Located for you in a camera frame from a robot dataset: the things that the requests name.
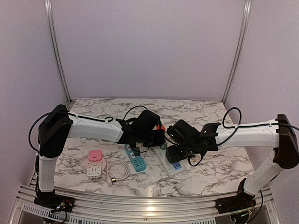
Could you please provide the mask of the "red cube socket adapter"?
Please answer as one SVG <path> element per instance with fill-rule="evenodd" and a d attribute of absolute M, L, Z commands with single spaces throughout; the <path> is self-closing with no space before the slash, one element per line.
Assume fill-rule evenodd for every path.
<path fill-rule="evenodd" d="M 164 127 L 164 125 L 162 125 L 162 124 L 161 124 L 161 125 L 159 125 L 159 124 L 156 125 L 156 129 L 157 129 L 157 130 L 162 130 L 162 131 L 165 132 L 165 127 Z"/>

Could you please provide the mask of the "dark grey USB charger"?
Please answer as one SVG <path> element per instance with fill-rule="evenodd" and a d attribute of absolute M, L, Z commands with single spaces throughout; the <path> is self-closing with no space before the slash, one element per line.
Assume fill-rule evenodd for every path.
<path fill-rule="evenodd" d="M 140 148 L 139 148 L 139 147 L 135 147 L 135 148 L 133 148 L 132 150 L 133 150 L 133 152 L 134 152 L 134 156 L 135 156 L 135 157 L 141 155 L 141 151 L 140 151 Z"/>

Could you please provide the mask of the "white long power strip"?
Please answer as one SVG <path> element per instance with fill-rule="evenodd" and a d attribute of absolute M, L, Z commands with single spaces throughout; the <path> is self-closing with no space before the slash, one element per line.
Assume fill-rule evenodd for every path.
<path fill-rule="evenodd" d="M 179 177 L 182 173 L 186 171 L 184 165 L 180 162 L 170 163 L 166 158 L 166 149 L 162 149 L 161 147 L 155 147 L 154 152 L 158 157 L 161 165 L 164 168 L 164 171 L 167 173 L 169 177 Z"/>

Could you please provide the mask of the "teal power strip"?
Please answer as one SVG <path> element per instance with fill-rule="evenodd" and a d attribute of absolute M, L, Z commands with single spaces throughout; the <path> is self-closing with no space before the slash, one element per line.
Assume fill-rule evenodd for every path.
<path fill-rule="evenodd" d="M 130 149 L 129 145 L 125 145 L 124 149 L 131 161 L 131 164 L 136 172 L 142 172 L 146 169 L 146 164 L 141 156 L 134 156 L 134 151 Z"/>

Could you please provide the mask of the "light green plug adapter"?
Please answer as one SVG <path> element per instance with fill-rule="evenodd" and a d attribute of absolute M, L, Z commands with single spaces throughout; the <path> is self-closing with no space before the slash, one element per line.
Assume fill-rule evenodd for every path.
<path fill-rule="evenodd" d="M 162 150 L 166 150 L 167 147 L 168 147 L 167 142 L 160 146 L 160 148 L 161 148 Z"/>

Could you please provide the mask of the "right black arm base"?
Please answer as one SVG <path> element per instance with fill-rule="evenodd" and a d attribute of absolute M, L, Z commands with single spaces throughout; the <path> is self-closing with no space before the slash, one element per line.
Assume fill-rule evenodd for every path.
<path fill-rule="evenodd" d="M 246 178 L 240 182 L 235 196 L 224 197 L 215 200 L 215 207 L 219 214 L 243 210 L 250 207 L 253 208 L 256 206 L 255 196 L 245 193 L 245 180 Z"/>

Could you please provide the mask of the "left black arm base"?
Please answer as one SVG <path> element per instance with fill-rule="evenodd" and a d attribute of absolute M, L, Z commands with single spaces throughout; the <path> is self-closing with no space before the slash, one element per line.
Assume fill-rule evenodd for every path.
<path fill-rule="evenodd" d="M 72 212 L 75 199 L 69 196 L 62 196 L 52 192 L 41 192 L 36 189 L 36 197 L 34 203 L 52 210 L 64 210 L 66 212 Z"/>

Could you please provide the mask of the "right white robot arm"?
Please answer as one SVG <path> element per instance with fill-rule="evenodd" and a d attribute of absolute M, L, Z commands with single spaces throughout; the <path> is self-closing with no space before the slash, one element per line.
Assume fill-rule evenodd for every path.
<path fill-rule="evenodd" d="M 176 163 L 197 154 L 204 157 L 207 152 L 226 148 L 272 148 L 269 157 L 240 184 L 241 191 L 232 197 L 232 206 L 241 209 L 249 202 L 249 195 L 257 194 L 283 170 L 298 165 L 299 149 L 294 130 L 284 114 L 266 122 L 230 127 L 219 122 L 207 123 L 201 131 L 179 120 L 167 129 L 175 143 L 166 149 L 166 158 L 170 163 Z"/>

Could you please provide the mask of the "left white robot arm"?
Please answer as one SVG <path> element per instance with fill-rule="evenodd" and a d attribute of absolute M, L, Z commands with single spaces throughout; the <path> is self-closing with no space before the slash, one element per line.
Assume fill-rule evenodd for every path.
<path fill-rule="evenodd" d="M 59 204 L 59 197 L 54 194 L 54 173 L 67 139 L 98 139 L 131 147 L 140 143 L 146 148 L 159 147 L 166 142 L 160 117 L 150 110 L 143 110 L 131 119 L 112 116 L 99 119 L 58 105 L 32 124 L 33 127 L 36 125 L 39 125 L 38 148 L 32 149 L 37 153 L 37 190 L 41 193 L 41 201 L 50 208 Z"/>

